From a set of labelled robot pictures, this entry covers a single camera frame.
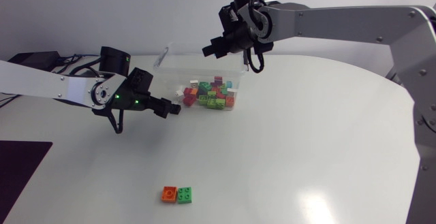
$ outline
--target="cable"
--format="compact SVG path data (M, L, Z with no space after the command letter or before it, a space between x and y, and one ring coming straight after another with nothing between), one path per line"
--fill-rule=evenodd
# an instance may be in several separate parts
M255 2L256 2L256 1L262 3L264 6L267 6L266 2L263 1L263 0L255 0Z
M96 54L74 54L70 57L60 57L58 61L61 62L60 66L64 65L62 69L56 71L56 74L61 74L72 64L77 63L83 57L98 57Z
M74 74L76 74L76 72L80 71L81 69L91 67L91 66L93 66L93 65L95 65L95 64L97 64L97 63L99 63L100 61L102 61L102 59L101 59L101 58L98 58L98 59L95 60L95 61L91 61L90 63L86 63L86 64L84 64L84 65L78 66L78 67L74 68L74 69L73 69L69 74L70 74L70 75L74 75Z
M91 70L91 72L93 72L95 74L96 78L100 77L100 75L97 73L97 71L95 71L95 69L93 69L92 67L85 67L85 68Z
M8 97L8 98L5 98L5 99L1 99L0 102L5 101L7 99L12 99L12 98L14 98L14 97Z
M246 49L245 54L247 55L248 64L250 64L251 70L253 70L257 74L264 70L264 55L263 54L258 54L258 59L259 59L259 64L260 64L259 69L257 69L254 66L253 61L251 60L251 48Z
M6 99L9 99L9 101L7 101L7 102L1 104L1 105L0 105L0 108L2 108L2 107L4 107L4 106L8 105L9 102L14 101L16 98L18 98L18 97L20 97L20 96L21 96L21 95L16 95L16 96L14 96L14 97L8 97L8 98L6 98Z

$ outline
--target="transparent container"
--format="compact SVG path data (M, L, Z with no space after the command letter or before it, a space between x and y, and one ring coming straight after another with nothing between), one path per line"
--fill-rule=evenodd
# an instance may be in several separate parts
M153 69L166 86L164 97L190 108L233 110L245 74L243 55L204 57L198 46L169 43L157 57Z

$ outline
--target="lego brick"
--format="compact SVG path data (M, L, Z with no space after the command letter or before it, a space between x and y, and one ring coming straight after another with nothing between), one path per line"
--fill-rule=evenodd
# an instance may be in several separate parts
M209 91L207 93L207 99L216 99L217 98L217 92L216 91Z
M198 80L191 80L191 88L198 89Z
M199 96L201 96L201 95L206 95L206 96L207 96L207 91L204 91L204 90L202 90L202 89L198 89L198 92L197 92L197 98L198 98Z
M192 203L192 190L191 187L181 187L178 189L177 202L179 204Z
M217 100L216 99L208 99L207 100L207 108L216 109L217 108Z
M185 98L185 94L182 91L176 91L176 98L178 101L182 101Z
M191 94L191 92L192 92L191 88L185 88L185 90L183 91L183 94L184 95L189 95L189 94Z
M161 200L163 202L175 203L177 196L177 187L163 187Z
M188 95L183 99L183 104L185 104L186 106L192 106L196 102L196 100L196 97Z
M217 93L217 99L225 99L225 95Z
M224 99L217 99L216 103L217 103L217 105L216 105L217 109L220 109L220 110L224 109L224 106L225 106Z
M212 85L207 82L200 82L198 88L204 92L208 92L212 90Z
M227 88L227 96L235 97L237 92L237 89Z
M201 95L198 97L198 102L202 106L207 106L207 95Z
M228 108L232 108L234 106L234 97L226 97L225 106Z
M198 92L198 89L192 89L191 95L197 97L197 92Z
M216 92L217 94L221 92L221 89L218 87L212 87L212 91Z

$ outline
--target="white tabletop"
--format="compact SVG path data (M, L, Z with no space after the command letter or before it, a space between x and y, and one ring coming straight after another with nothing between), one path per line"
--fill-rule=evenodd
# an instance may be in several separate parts
M265 59L233 111L126 112L121 135L51 99L0 109L2 140L54 143L5 223L404 223L419 161L406 90L327 59ZM192 187L192 204L160 202L164 186Z

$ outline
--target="black cable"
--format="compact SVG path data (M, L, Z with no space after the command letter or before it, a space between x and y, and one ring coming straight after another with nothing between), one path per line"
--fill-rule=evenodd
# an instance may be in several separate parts
M4 106L8 105L9 102L14 101L16 98L19 98L20 96L21 96L21 95L16 95L16 96L14 96L14 97L6 98L6 99L9 99L9 101L7 101L7 102L1 104L1 105L0 105L0 108L2 108L2 107L4 107Z
M93 69L92 67L85 67L85 68L91 70L91 72L93 72L95 74L96 78L100 77L100 75L97 73L97 71L95 71L95 69Z
M249 6L248 13L249 13L249 15L250 15L250 19L251 19L251 21L254 22L254 24L256 25L256 27L257 27L259 30L262 30L262 23L259 22L259 21L254 17L254 13L253 13L254 2L255 2L255 0L250 0L249 5L248 5L248 6Z
M256 1L258 1L258 2L262 3L263 5L267 6L267 4L265 3L265 1L263 1L263 0L255 0L255 2L256 2Z
M5 98L5 99L1 99L0 102L5 101L7 99L12 99L12 98L14 98L14 97L8 97L8 98Z
M95 61L91 61L90 63L86 63L86 64L84 64L84 65L78 66L78 67L74 68L74 69L73 69L69 74L70 74L70 75L74 75L74 74L76 74L76 72L78 72L78 71L80 71L80 70L82 70L82 69L84 69L84 68L91 67L91 66L93 66L93 65L95 65L95 64L97 64L97 63L99 63L100 61L101 61L101 58L98 58L98 59L95 60Z
M74 54L70 57L60 57L58 61L62 62L61 65L64 67L60 69L59 71L56 71L56 74L61 74L65 72L65 70L72 64L77 63L81 58L83 57L98 57L96 54Z
M263 54L258 54L258 59L259 59L259 64L260 64L259 69L254 66L253 61L251 60L251 49L250 48L245 50L245 54L247 55L248 64L250 65L251 70L253 70L257 74L264 70L264 55Z

